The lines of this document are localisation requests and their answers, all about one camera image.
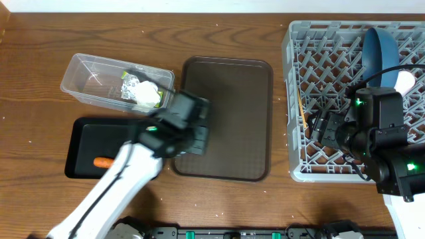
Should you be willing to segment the foil wrapper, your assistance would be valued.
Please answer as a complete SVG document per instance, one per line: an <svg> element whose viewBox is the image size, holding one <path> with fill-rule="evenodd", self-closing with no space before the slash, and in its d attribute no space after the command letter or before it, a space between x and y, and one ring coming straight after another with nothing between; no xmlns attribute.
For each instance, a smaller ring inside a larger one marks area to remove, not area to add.
<svg viewBox="0 0 425 239"><path fill-rule="evenodd" d="M123 71L121 76L121 98L124 100L136 101L136 87L140 83L139 78L133 74Z"/></svg>

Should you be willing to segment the pink cup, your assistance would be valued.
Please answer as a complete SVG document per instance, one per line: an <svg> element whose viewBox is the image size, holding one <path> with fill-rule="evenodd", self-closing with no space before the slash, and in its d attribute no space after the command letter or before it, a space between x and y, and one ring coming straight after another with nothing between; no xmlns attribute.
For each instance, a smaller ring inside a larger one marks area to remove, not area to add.
<svg viewBox="0 0 425 239"><path fill-rule="evenodd" d="M402 96L407 95L416 83L415 77L412 73L406 70L401 70L398 73L398 78L394 89Z"/></svg>

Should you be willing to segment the dark blue bowl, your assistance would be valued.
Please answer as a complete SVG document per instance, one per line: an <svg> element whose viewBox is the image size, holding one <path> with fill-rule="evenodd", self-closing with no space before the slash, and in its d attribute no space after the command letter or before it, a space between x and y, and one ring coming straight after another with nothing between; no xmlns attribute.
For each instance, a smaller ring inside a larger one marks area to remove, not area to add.
<svg viewBox="0 0 425 239"><path fill-rule="evenodd" d="M381 28L370 28L363 41L362 66L365 67L363 80L372 75L399 65L398 45L394 37ZM395 87L398 70L384 73L369 81L369 87Z"/></svg>

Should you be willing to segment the orange carrot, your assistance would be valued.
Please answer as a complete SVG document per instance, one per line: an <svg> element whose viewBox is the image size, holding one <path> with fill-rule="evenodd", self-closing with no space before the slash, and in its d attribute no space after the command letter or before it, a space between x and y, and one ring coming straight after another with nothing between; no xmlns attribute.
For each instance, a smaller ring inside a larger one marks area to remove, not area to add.
<svg viewBox="0 0 425 239"><path fill-rule="evenodd" d="M93 165L98 168L109 169L114 164L114 160L106 157L96 157Z"/></svg>

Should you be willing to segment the yellow green snack packet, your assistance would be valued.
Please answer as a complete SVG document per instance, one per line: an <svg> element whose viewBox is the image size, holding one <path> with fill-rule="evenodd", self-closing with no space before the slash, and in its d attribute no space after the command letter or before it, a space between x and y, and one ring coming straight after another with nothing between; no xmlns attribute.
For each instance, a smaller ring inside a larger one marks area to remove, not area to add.
<svg viewBox="0 0 425 239"><path fill-rule="evenodd" d="M159 94L159 102L155 105L155 108L160 108L163 105L163 92L162 91L158 91L157 92Z"/></svg>

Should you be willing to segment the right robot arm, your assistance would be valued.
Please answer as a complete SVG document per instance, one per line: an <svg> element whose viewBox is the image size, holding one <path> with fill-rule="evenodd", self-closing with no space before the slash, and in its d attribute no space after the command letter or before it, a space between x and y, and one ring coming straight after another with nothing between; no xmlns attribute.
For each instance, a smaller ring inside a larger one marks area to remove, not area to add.
<svg viewBox="0 0 425 239"><path fill-rule="evenodd" d="M402 110L318 111L307 122L311 140L365 165L358 174L384 196L399 238L424 237L424 144L408 142Z"/></svg>

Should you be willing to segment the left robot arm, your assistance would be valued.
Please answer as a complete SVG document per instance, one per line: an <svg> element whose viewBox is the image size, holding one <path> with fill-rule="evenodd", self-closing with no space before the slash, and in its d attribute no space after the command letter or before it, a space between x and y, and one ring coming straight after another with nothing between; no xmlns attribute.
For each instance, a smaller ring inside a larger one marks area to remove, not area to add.
<svg viewBox="0 0 425 239"><path fill-rule="evenodd" d="M144 118L130 127L112 166L78 207L47 238L106 238L134 196L160 174L163 160L188 153L202 136L208 137L207 120L187 122L184 129L163 118Z"/></svg>

